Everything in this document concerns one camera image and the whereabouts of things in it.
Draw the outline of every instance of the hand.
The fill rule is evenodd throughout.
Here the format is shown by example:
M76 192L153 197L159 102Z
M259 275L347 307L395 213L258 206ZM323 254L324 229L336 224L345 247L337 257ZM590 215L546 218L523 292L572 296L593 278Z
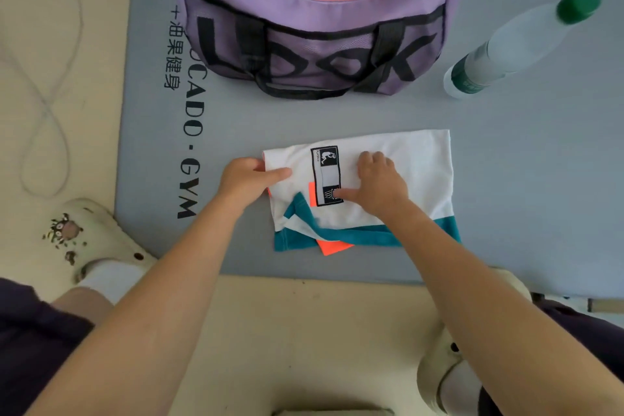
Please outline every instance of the hand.
M292 173L290 168L265 171L262 160L237 158L223 170L216 197L225 199L230 207L242 213L266 188L290 177Z
M378 151L363 151L357 161L359 189L336 189L334 197L362 206L367 213L386 222L384 217L403 202L409 202L408 185L394 169L394 161Z

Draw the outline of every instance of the black bag strap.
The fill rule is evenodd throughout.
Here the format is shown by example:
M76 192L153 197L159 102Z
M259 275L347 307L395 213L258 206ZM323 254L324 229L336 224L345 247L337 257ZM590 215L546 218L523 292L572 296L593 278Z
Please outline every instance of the black bag strap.
M352 88L326 89L281 89L268 85L269 62L267 60L267 31L265 23L254 17L239 14L235 22L238 46L241 52L243 70L253 76L262 91L282 99L317 100L340 97L350 90L375 93L379 85L387 79L391 69L390 61L401 47L405 24L401 21L380 23L375 30L375 42L370 53L370 69L365 77Z

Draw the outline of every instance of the teal trim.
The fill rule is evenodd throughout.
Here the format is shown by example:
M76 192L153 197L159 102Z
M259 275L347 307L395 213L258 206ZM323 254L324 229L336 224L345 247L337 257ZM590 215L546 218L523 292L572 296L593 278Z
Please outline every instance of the teal trim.
M393 233L386 226L363 226L351 229L325 229L316 223L312 210L310 209L303 194L298 192L284 213L287 219L297 215L307 223L316 234L327 241L341 241L354 245L377 245L383 247L401 247L401 243L394 237ZM459 230L455 217L450 215L434 221L449 236L461 242ZM304 249L315 247L316 240L291 229L282 229L275 233L275 250L283 252L285 250Z

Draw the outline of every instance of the white cable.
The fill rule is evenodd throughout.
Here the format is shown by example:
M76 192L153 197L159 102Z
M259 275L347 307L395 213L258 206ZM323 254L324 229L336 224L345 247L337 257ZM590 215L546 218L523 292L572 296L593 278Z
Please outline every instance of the white cable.
M52 111L52 105L57 100L57 96L59 93L58 91L62 87L64 82L66 81L67 76L69 75L69 73L72 70L72 67L74 66L74 61L76 59L76 56L78 55L78 49L82 41L82 31L84 27L84 21L82 17L82 0L76 0L76 4L77 4L77 9L78 9L78 20L79 20L78 34L74 41L74 46L72 48L71 55L65 64L65 70L54 83L50 91L50 94L47 96L47 98L42 94L41 90L37 87L33 79L28 75L28 73L24 69L24 66L20 63L19 59L15 56L15 54L13 54L8 44L5 42L4 34L2 37L0 37L0 48L2 48L4 53L8 56L8 59L4 59L3 61L5 61L6 63L9 63L17 71L17 73L24 78L29 88L33 91L33 93L37 97L37 101L39 102L39 104L41 105L43 109L43 113L41 117L39 118L39 121L37 122L37 125L34 128L34 131L32 132L28 140L26 149L22 153L22 156L20 158L20 165L19 165L19 168L20 168L19 181L20 181L20 185L22 186L22 189L28 194L31 194L32 196L36 196L38 198L53 198L59 192L63 191L67 185L67 181L69 180L69 174L71 171L71 159L69 155L69 144L67 143L67 136L65 135L65 131L63 130L63 127L60 125L58 118ZM54 190L54 192L51 194L41 194L36 191L33 191L26 184L24 180L24 165L26 164L26 159L28 158L28 156L32 153L35 138L39 134L41 128L43 127L45 122L48 120L48 118L52 120L55 130L58 132L61 138L64 153L65 153L65 169L64 169L64 175L63 175L61 184Z

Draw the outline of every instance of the folded shirt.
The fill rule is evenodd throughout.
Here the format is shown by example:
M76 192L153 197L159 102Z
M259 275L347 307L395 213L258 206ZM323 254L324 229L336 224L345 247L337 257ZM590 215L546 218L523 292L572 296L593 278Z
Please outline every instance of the folded shirt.
M453 167L448 130L420 130L328 140L264 151L267 169L292 168L292 176L271 186L275 249L316 246L316 241L401 246L388 228L353 202L336 199L338 188L358 188L362 151L394 160L408 184L409 198L459 241L451 196Z

